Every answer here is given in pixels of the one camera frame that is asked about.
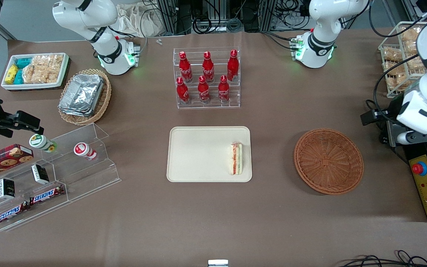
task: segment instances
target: foil container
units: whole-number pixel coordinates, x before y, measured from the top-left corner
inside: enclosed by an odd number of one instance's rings
[[[95,113],[102,88],[102,77],[78,74],[69,83],[58,108],[68,115],[90,117]]]

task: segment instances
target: wicker basket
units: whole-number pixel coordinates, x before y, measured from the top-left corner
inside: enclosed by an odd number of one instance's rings
[[[59,113],[60,113],[60,116],[64,119],[64,121],[68,123],[73,123],[75,125],[88,125],[90,123],[94,123],[97,120],[99,120],[103,116],[103,113],[105,113],[106,108],[108,107],[108,102],[110,101],[110,97],[112,96],[112,86],[110,85],[110,81],[108,80],[108,77],[106,76],[106,74],[103,73],[102,71],[99,71],[98,69],[82,70],[76,75],[78,74],[88,74],[88,75],[96,74],[96,75],[99,75],[100,77],[103,77],[102,93],[100,93],[100,98],[98,99],[98,103],[95,108],[95,113],[90,117],[68,115],[68,114],[62,113],[60,110],[59,110]],[[67,91],[68,85],[72,81],[73,77],[75,77],[76,75],[72,76],[72,78],[70,78],[70,80],[67,82],[67,84],[64,87],[64,91],[62,91],[62,95],[60,96],[60,99],[64,97],[64,94]]]
[[[314,190],[329,195],[352,191],[363,176],[363,159],[356,145],[332,129],[306,132],[294,149],[299,175]]]

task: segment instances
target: brown tablecloth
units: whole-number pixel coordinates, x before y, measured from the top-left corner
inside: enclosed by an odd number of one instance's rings
[[[378,142],[374,125],[360,122],[382,71],[380,42],[371,30],[346,30],[326,66],[308,69],[261,34],[165,37],[162,46],[150,39],[138,68],[109,76],[113,95],[98,122],[123,181],[0,233],[0,266],[205,266],[226,258],[233,267],[313,267],[363,254],[395,259],[398,249],[427,258],[427,223],[410,170]],[[68,53],[69,76],[100,68],[86,41],[9,44],[10,55]],[[173,48],[220,46],[241,47],[242,107],[177,110]],[[76,129],[60,118],[59,96],[0,88],[5,110],[39,117],[49,138]],[[251,181],[169,182],[171,128],[214,125],[251,130]],[[363,154],[364,176],[350,193],[321,195],[294,168],[296,141],[320,127],[343,132]],[[0,147],[30,135],[0,137]]]

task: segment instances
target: yellow snack box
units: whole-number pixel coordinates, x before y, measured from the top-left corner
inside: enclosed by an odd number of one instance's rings
[[[7,70],[7,74],[4,78],[4,82],[11,85],[14,83],[14,78],[16,77],[18,68],[14,64]]]

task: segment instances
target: red coca-cola bottle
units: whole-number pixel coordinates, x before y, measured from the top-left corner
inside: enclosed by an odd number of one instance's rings
[[[178,90],[178,96],[181,100],[181,104],[183,104],[183,105],[190,104],[190,96],[189,96],[188,88],[183,83],[182,77],[179,77],[176,82],[178,84],[177,90]]]
[[[207,83],[211,83],[214,81],[214,63],[212,59],[210,59],[210,52],[204,52],[203,54],[203,75],[205,76],[205,80]]]
[[[228,103],[230,100],[230,86],[227,83],[227,76],[220,76],[220,84],[218,85],[218,98],[220,103]]]
[[[179,62],[179,68],[181,70],[181,75],[186,83],[190,83],[192,81],[192,68],[190,66],[190,62],[185,55],[185,52],[179,52],[179,58],[181,61]]]
[[[199,90],[200,102],[204,104],[210,103],[209,85],[206,83],[205,77],[200,75],[199,77]]]
[[[230,51],[230,59],[227,63],[227,79],[229,81],[236,81],[238,79],[239,62],[237,59],[238,51],[233,49]]]

